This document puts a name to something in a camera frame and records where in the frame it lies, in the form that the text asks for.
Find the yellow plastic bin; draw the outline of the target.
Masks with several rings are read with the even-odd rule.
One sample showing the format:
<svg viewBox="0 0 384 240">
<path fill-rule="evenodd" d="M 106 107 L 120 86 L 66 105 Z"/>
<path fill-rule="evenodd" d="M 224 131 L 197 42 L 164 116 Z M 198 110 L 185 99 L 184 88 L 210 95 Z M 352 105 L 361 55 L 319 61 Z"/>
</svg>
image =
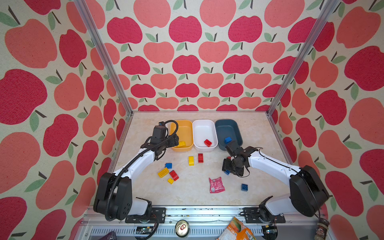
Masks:
<svg viewBox="0 0 384 240">
<path fill-rule="evenodd" d="M 188 152 L 194 146 L 193 138 L 193 124 L 189 120 L 176 120 L 178 123 L 177 136 L 179 137 L 179 142 L 185 142 L 184 147 L 173 147 L 174 152 Z"/>
</svg>

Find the yellow rounded lego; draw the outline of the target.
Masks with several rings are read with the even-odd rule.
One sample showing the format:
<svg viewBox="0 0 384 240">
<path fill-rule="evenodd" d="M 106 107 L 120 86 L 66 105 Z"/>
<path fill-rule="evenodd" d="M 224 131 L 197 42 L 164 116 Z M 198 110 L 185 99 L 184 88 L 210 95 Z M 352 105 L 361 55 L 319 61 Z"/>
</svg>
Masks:
<svg viewBox="0 0 384 240">
<path fill-rule="evenodd" d="M 193 156 L 188 157 L 188 163 L 189 163 L 189 166 L 193 166 L 195 164 L 195 159 Z"/>
<path fill-rule="evenodd" d="M 177 145 L 177 148 L 184 148 L 186 147 L 186 142 L 185 141 L 180 141 L 179 144 Z"/>
</svg>

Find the dark teal plastic bin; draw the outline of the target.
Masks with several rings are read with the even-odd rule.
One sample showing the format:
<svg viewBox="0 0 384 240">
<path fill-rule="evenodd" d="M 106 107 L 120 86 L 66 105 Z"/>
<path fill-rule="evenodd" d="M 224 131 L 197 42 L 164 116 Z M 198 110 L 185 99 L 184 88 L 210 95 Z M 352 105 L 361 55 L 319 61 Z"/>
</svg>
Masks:
<svg viewBox="0 0 384 240">
<path fill-rule="evenodd" d="M 221 119 L 215 122 L 216 133 L 218 137 L 218 146 L 222 151 L 226 151 L 226 138 L 231 138 L 232 141 L 237 141 L 239 146 L 243 145 L 243 138 L 239 126 L 236 121 L 231 119 Z"/>
</svg>

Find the white plastic bin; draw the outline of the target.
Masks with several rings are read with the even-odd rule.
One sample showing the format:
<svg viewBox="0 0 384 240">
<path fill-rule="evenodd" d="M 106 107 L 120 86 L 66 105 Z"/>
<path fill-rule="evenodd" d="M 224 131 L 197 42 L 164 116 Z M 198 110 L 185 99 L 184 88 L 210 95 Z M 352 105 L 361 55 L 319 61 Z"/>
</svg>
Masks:
<svg viewBox="0 0 384 240">
<path fill-rule="evenodd" d="M 215 123 L 212 120 L 193 121 L 193 138 L 195 149 L 198 152 L 204 153 L 213 151 L 218 146 Z M 207 147 L 204 144 L 206 139 L 212 142 L 211 147 Z"/>
</svg>

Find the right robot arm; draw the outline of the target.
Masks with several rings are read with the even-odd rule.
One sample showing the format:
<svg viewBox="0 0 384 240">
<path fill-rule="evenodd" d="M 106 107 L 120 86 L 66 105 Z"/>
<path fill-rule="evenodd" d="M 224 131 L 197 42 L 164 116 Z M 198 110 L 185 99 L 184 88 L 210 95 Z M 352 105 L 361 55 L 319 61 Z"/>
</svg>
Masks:
<svg viewBox="0 0 384 240">
<path fill-rule="evenodd" d="M 276 216 L 298 212 L 312 217 L 330 198 L 318 173 L 311 166 L 298 167 L 274 159 L 262 152 L 261 147 L 242 148 L 237 141 L 226 145 L 230 158 L 224 159 L 223 171 L 239 178 L 250 167 L 261 170 L 290 188 L 290 192 L 278 197 L 268 197 L 258 207 L 256 216 L 263 223 L 272 222 Z"/>
</svg>

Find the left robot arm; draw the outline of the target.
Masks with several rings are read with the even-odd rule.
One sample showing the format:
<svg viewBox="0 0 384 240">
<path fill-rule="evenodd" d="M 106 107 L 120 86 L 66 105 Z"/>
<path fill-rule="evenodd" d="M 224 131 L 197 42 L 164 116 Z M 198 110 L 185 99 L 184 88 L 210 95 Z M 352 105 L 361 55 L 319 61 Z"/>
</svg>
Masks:
<svg viewBox="0 0 384 240">
<path fill-rule="evenodd" d="M 103 214 L 107 221 L 125 220 L 129 216 L 148 218 L 152 211 L 152 202 L 134 198 L 132 183 L 147 166 L 161 158 L 167 148 L 178 145 L 177 135 L 164 139 L 148 138 L 138 154 L 125 167 L 101 176 L 94 211 Z"/>
</svg>

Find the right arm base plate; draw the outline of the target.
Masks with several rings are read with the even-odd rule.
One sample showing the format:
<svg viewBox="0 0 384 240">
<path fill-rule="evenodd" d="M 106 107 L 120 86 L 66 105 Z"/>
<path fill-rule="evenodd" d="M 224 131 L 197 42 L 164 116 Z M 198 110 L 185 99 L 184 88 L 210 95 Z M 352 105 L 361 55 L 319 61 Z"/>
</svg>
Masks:
<svg viewBox="0 0 384 240">
<path fill-rule="evenodd" d="M 266 208 L 243 208 L 239 215 L 245 218 L 247 224 L 286 223 L 284 216 L 274 216 Z"/>
</svg>

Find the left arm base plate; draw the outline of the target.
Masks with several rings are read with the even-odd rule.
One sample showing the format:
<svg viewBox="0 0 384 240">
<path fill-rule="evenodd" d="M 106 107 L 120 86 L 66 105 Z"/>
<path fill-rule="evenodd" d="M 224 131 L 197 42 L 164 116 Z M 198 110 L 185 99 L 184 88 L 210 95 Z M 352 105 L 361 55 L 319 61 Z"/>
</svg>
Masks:
<svg viewBox="0 0 384 240">
<path fill-rule="evenodd" d="M 146 212 L 143 216 L 133 215 L 127 216 L 125 223 L 128 224 L 154 224 L 157 221 L 160 224 L 165 223 L 166 217 L 166 208 L 154 208 L 152 207 L 150 211 Z"/>
</svg>

